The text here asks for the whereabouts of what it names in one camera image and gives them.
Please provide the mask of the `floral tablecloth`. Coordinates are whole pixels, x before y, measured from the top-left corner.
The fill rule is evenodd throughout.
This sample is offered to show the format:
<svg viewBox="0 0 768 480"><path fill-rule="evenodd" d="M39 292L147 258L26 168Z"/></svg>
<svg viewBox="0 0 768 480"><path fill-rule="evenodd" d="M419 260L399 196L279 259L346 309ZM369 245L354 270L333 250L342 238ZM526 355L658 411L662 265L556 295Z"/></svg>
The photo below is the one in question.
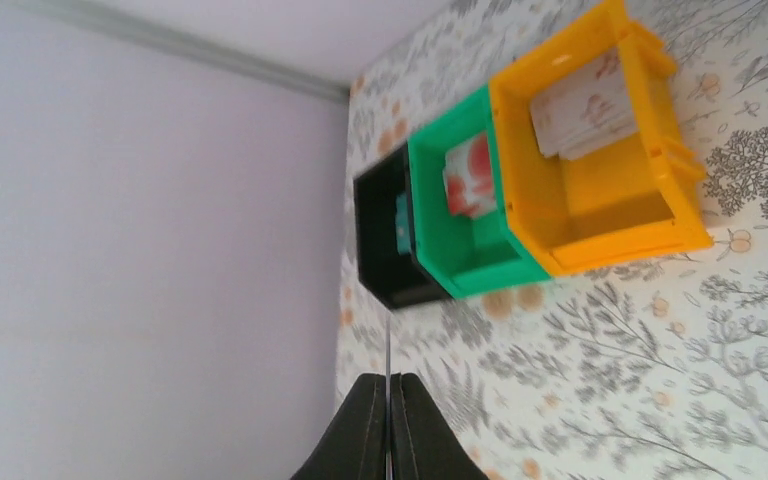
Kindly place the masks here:
<svg viewBox="0 0 768 480"><path fill-rule="evenodd" d="M342 255L336 395L414 372L492 479L768 479L768 1L632 1L711 248L397 313Z"/></svg>

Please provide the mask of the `yellow storage bin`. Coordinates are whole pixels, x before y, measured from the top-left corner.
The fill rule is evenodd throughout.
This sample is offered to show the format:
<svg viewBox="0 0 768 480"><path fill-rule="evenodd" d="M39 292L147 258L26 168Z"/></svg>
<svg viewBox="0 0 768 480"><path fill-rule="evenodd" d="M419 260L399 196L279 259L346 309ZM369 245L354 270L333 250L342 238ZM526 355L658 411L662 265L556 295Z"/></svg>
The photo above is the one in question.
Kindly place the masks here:
<svg viewBox="0 0 768 480"><path fill-rule="evenodd" d="M616 53L636 131L576 160L538 147L530 102L604 53ZM713 244L698 185L706 171L683 142L663 42L620 1L603 1L488 84L512 234L551 276Z"/></svg>

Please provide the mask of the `green storage bin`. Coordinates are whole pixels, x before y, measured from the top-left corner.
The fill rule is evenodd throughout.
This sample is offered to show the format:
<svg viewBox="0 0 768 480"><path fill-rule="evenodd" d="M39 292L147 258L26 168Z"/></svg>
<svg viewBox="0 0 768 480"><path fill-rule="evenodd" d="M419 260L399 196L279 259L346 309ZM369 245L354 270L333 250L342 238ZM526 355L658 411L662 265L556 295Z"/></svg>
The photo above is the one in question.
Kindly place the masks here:
<svg viewBox="0 0 768 480"><path fill-rule="evenodd" d="M414 252L452 297L549 280L508 226L488 88L413 133L408 153Z"/></svg>

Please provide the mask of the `white floral card stack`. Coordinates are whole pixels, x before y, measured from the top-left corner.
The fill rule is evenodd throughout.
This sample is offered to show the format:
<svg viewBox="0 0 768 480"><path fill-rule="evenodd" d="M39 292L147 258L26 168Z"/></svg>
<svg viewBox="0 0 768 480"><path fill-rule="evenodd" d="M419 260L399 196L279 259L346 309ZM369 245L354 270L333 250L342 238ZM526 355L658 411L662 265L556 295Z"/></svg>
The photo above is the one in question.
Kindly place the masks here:
<svg viewBox="0 0 768 480"><path fill-rule="evenodd" d="M546 157L577 160L638 132L617 48L539 92L529 109Z"/></svg>

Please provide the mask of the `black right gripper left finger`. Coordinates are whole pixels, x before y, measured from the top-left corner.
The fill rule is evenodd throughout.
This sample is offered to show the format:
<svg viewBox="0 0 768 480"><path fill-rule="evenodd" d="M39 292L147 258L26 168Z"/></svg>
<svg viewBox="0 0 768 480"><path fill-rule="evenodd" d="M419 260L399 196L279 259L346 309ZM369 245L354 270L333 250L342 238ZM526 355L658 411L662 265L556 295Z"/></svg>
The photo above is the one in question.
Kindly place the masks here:
<svg viewBox="0 0 768 480"><path fill-rule="evenodd" d="M292 480L378 480L386 477L386 379L355 380L325 433Z"/></svg>

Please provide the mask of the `black storage bin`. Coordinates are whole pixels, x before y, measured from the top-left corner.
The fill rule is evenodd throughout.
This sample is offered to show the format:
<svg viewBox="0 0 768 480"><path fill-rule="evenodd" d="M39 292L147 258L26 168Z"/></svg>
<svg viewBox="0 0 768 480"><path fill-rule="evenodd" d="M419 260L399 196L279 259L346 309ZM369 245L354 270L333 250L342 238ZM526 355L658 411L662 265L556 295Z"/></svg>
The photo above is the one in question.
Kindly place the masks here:
<svg viewBox="0 0 768 480"><path fill-rule="evenodd" d="M395 199L409 195L414 250L400 255L395 238ZM353 181L359 282L391 311L449 300L451 295L417 256L408 146L402 144Z"/></svg>

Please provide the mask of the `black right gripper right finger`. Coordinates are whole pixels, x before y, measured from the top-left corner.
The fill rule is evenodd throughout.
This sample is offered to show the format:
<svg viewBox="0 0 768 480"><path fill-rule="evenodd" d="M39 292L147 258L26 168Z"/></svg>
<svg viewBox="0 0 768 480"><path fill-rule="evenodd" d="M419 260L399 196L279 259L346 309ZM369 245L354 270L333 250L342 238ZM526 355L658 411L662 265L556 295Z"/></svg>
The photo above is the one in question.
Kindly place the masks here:
<svg viewBox="0 0 768 480"><path fill-rule="evenodd" d="M487 478L414 373L391 377L391 458L395 479Z"/></svg>

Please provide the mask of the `red white card stack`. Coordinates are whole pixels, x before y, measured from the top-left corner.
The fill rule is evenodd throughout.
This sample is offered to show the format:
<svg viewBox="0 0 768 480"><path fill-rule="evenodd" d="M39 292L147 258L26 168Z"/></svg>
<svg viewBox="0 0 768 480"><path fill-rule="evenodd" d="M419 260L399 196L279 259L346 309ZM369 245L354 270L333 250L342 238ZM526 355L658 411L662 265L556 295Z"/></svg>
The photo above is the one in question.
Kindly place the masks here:
<svg viewBox="0 0 768 480"><path fill-rule="evenodd" d="M488 139L472 136L445 154L443 180L449 213L478 219L497 210Z"/></svg>

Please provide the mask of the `teal card stack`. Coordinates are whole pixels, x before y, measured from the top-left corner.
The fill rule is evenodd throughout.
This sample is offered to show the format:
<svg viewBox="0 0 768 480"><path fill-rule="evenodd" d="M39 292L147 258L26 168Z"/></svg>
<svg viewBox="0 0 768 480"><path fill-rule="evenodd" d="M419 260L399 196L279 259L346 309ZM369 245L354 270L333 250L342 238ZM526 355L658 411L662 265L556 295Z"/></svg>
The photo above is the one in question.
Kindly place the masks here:
<svg viewBox="0 0 768 480"><path fill-rule="evenodd" d="M413 216L409 195L402 192L395 199L395 238L400 255L409 255L414 250Z"/></svg>

